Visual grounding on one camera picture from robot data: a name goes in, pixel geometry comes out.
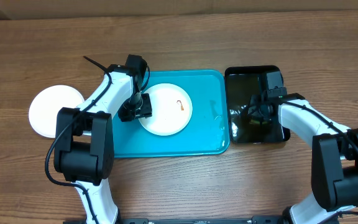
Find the white plate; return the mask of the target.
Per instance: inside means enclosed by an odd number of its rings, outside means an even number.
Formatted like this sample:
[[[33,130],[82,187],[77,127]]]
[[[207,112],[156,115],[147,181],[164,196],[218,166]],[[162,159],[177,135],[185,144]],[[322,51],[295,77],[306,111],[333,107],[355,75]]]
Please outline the white plate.
[[[82,94],[71,86],[50,86],[42,90],[30,104],[30,125],[39,135],[55,138],[58,112],[63,107],[76,108],[84,101]]]
[[[154,85],[145,91],[149,94],[152,116],[140,118],[141,125],[150,133],[169,136],[180,132],[190,122],[193,105],[188,93],[171,83]],[[181,100],[185,110],[177,104]]]

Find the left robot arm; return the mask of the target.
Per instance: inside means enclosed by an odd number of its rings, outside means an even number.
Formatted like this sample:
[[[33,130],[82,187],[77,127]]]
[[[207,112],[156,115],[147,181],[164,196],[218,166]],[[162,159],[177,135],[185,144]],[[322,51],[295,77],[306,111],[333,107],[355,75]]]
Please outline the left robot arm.
[[[150,68],[139,55],[129,55],[124,65],[92,63],[104,72],[104,80],[76,108],[63,107],[58,112],[45,174],[52,183],[77,190],[85,223],[122,223],[108,181],[114,162],[112,119],[118,116],[128,122],[151,117],[150,96],[143,92]]]

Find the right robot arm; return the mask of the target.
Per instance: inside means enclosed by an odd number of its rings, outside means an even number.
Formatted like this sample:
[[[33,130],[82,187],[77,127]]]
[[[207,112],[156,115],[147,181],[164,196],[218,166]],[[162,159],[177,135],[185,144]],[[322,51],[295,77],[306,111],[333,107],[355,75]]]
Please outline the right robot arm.
[[[312,192],[286,208],[279,223],[337,223],[358,215],[358,129],[338,124],[314,109],[297,93],[289,94],[280,72],[258,76],[260,93],[245,110],[252,121],[276,121],[312,149]]]

